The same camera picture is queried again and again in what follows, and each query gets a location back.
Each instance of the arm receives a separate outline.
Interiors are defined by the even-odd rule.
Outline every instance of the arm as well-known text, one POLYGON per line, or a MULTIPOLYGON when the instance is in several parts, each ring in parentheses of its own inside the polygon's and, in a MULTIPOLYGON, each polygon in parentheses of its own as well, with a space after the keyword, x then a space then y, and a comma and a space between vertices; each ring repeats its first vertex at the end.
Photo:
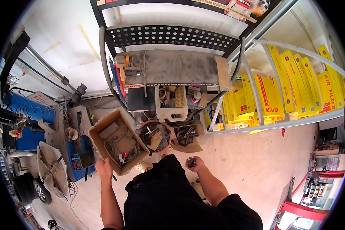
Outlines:
POLYGON ((210 205, 217 207, 224 198, 229 196, 229 193, 224 184, 214 177, 210 170, 208 170, 202 159, 197 156, 194 156, 194 159, 196 160, 196 163, 192 168, 188 167, 189 160, 186 161, 185 167, 198 174, 206 199, 210 205))
POLYGON ((99 159, 96 164, 97 173, 101 179, 101 218, 105 228, 121 230, 124 227, 123 216, 111 186, 113 169, 110 158, 99 159))

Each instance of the floor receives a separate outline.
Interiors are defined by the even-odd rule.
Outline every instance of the floor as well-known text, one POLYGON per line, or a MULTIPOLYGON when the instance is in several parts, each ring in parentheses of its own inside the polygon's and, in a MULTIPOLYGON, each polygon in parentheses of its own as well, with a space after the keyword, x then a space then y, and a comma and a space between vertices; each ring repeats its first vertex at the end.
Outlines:
MULTIPOLYGON (((95 119, 108 114, 110 110, 101 110, 95 119)), ((291 177, 296 177, 294 188, 298 186, 308 170, 309 155, 314 147, 314 136, 318 125, 309 124, 287 128, 285 135, 281 130, 266 130, 255 134, 234 133, 204 135, 198 138, 203 151, 195 155, 201 157, 210 171, 221 180, 230 194, 237 193, 242 200, 258 212, 263 221, 263 229, 269 229, 277 208, 282 201, 291 177)), ((173 151, 183 164, 192 154, 173 151)), ((157 162, 159 155, 147 156, 144 161, 157 162)), ((32 163, 31 172, 36 173, 36 157, 28 157, 32 163)), ((197 175, 186 170, 189 181, 197 175)), ((124 213, 124 202, 128 193, 126 184, 140 172, 132 169, 129 174, 117 177, 113 189, 124 213)), ((32 202, 32 209, 38 223, 47 228, 47 221, 55 219, 64 229, 103 228, 100 217, 100 181, 96 172, 88 177, 87 182, 76 182, 78 193, 69 202, 63 202, 53 196, 50 205, 44 205, 39 199, 32 202)), ((293 197, 299 202, 302 191, 293 197)))

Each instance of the white slipper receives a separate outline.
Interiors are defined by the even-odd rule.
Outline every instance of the white slipper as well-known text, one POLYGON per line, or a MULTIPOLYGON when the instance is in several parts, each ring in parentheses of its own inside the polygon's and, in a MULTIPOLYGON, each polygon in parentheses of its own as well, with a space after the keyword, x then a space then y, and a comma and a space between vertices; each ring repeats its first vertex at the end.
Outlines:
POLYGON ((149 164, 147 164, 147 163, 145 163, 143 161, 140 161, 136 166, 134 166, 134 168, 136 168, 137 170, 139 170, 139 171, 141 171, 143 173, 146 172, 146 168, 148 168, 148 167, 153 168, 152 165, 149 165, 149 164))
POLYGON ((172 154, 172 153, 173 153, 173 149, 172 149, 171 146, 169 146, 165 151, 163 151, 162 153, 160 153, 160 160, 162 159, 161 157, 162 157, 163 154, 170 155, 170 154, 172 154))

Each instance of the gray hose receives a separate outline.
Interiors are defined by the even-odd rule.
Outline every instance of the gray hose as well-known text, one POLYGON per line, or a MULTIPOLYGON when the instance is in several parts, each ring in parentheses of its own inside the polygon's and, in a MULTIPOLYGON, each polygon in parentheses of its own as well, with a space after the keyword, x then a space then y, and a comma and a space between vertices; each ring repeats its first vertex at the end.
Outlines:
POLYGON ((102 69, 104 71, 105 74, 105 78, 107 81, 107 85, 110 88, 111 93, 113 94, 113 96, 115 97, 115 99, 118 101, 118 103, 121 105, 121 107, 123 109, 125 109, 125 111, 129 114, 129 116, 133 119, 133 115, 131 113, 128 112, 127 107, 125 106, 125 104, 120 101, 120 97, 119 95, 116 93, 116 91, 113 88, 113 82, 111 80, 110 77, 110 73, 108 72, 108 64, 107 64, 107 59, 106 59, 106 49, 105 49, 105 27, 100 27, 100 55, 101 55, 101 64, 102 64, 102 69))
MULTIPOLYGON (((241 67, 241 63, 243 62, 243 56, 244 56, 244 52, 245 52, 245 38, 242 37, 240 40, 240 52, 239 52, 239 58, 238 58, 238 63, 235 66, 235 70, 234 73, 231 76, 231 79, 235 79, 237 74, 239 73, 240 67, 241 67)), ((210 100, 210 102, 207 103, 207 107, 209 107, 211 104, 213 104, 215 101, 217 101, 220 97, 222 97, 224 94, 226 93, 226 91, 222 91, 221 93, 219 93, 216 97, 214 97, 212 100, 210 100)), ((201 108, 200 110, 198 110, 197 112, 195 112, 193 114, 193 117, 195 117, 196 115, 198 115, 200 112, 202 112, 205 108, 201 108)))

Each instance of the wheel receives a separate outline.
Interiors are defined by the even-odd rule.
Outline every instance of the wheel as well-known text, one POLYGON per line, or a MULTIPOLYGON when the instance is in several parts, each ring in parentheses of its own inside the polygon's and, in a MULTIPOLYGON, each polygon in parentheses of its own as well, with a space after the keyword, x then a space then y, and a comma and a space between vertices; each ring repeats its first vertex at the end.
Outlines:
POLYGON ((15 177, 13 179, 13 188, 18 200, 23 206, 29 205, 32 203, 32 189, 29 189, 27 180, 24 180, 23 177, 15 177))
POLYGON ((36 190, 33 186, 33 176, 30 172, 26 172, 25 174, 23 174, 23 177, 25 177, 25 180, 27 181, 28 183, 28 187, 30 187, 32 189, 32 192, 33 192, 33 200, 35 199, 38 199, 38 196, 37 196, 37 193, 36 193, 36 190))
POLYGON ((40 200, 46 205, 51 204, 51 194, 43 185, 43 182, 40 178, 33 179, 33 187, 36 190, 36 193, 40 200))
POLYGON ((56 225, 57 225, 57 223, 56 223, 56 221, 55 220, 49 220, 48 222, 47 222, 47 226, 49 226, 50 225, 50 229, 51 228, 53 228, 53 227, 55 227, 56 225))

